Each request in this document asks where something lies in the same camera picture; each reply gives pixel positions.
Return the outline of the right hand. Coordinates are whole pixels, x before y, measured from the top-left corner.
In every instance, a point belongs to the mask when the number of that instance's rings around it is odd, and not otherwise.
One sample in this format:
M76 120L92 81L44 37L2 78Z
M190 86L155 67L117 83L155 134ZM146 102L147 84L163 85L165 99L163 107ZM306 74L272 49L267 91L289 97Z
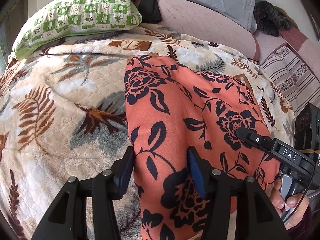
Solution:
M273 184L273 189L270 194L270 201L275 207L279 216L281 216L281 211L285 207L295 209L303 197L302 193L298 193L287 198L287 201L285 201L283 197L280 195L280 188L281 188L281 179L277 178ZM309 206L309 199L307 198L307 196L304 196L299 207L297 207L296 211L293 213L291 218L285 224L285 228L287 230L297 226L302 221L304 213L306 212L308 206Z

